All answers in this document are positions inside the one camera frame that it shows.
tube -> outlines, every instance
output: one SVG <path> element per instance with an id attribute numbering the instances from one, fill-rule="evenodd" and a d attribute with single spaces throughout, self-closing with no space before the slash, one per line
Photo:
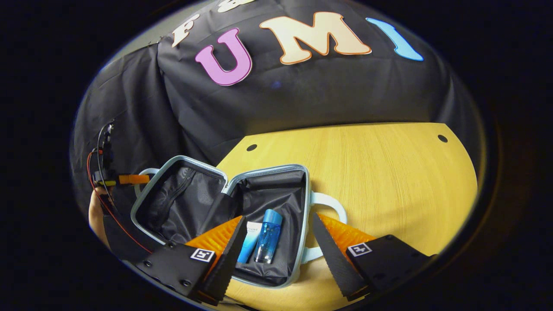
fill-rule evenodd
<path id="1" fill-rule="evenodd" d="M 246 224 L 246 230 L 248 231 L 248 233 L 246 234 L 246 238 L 244 239 L 244 243 L 242 244 L 240 255 L 238 255 L 238 262 L 248 262 L 249 254 L 252 253 L 253 247 L 257 243 L 259 233 L 261 232 L 261 225 L 262 224 L 260 222 L 251 221 Z"/>

blue cap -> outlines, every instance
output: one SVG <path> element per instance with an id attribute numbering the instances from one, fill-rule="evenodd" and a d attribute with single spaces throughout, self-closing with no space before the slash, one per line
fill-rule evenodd
<path id="1" fill-rule="evenodd" d="M 282 224 L 282 216 L 274 210 L 266 210 L 263 222 L 270 222 L 271 224 L 280 226 Z"/>

hand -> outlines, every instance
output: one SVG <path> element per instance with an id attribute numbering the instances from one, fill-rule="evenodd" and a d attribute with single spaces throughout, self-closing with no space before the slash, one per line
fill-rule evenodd
<path id="1" fill-rule="evenodd" d="M 97 187 L 96 192 L 98 192 L 98 195 L 107 194 L 106 190 L 103 187 Z M 102 203 L 96 195 L 96 192 L 92 191 L 92 195 L 90 196 L 90 205 L 88 206 L 88 225 L 90 225 L 90 228 L 100 239 L 100 241 L 102 241 L 102 243 L 104 243 L 107 248 L 109 248 L 106 230 L 104 229 L 103 225 Z"/>

open suitcase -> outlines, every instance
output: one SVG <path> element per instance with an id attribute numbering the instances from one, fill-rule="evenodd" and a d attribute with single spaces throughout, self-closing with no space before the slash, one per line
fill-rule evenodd
<path id="1" fill-rule="evenodd" d="M 314 204 L 338 212 L 347 223 L 343 206 L 334 198 L 311 191 L 309 172 L 299 164 L 245 172 L 227 180 L 221 170 L 178 155 L 160 169 L 140 191 L 131 210 L 136 227 L 160 244 L 186 243 L 234 217 L 262 222 L 267 209 L 283 217 L 272 263 L 237 263 L 233 278 L 255 286 L 283 288 L 297 280 L 299 266 L 322 256 L 319 247 L 305 247 L 307 219 Z"/>

wooden table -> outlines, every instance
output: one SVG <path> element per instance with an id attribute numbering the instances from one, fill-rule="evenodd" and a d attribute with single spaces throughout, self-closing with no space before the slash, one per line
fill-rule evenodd
<path id="1" fill-rule="evenodd" d="M 257 148 L 247 151 L 253 144 Z M 291 163 L 308 168 L 313 191 L 342 203 L 351 226 L 375 237 L 393 234 L 426 255 L 441 252 L 453 239 L 477 193 L 465 148 L 441 123 L 372 123 L 246 136 L 218 168 L 230 180 L 248 170 Z M 312 210 L 337 218 L 326 206 Z M 317 245 L 311 232 L 306 245 Z M 259 310 L 334 310 L 350 304 L 324 258 L 302 265 L 299 280 L 286 288 L 231 280 L 227 295 Z"/>

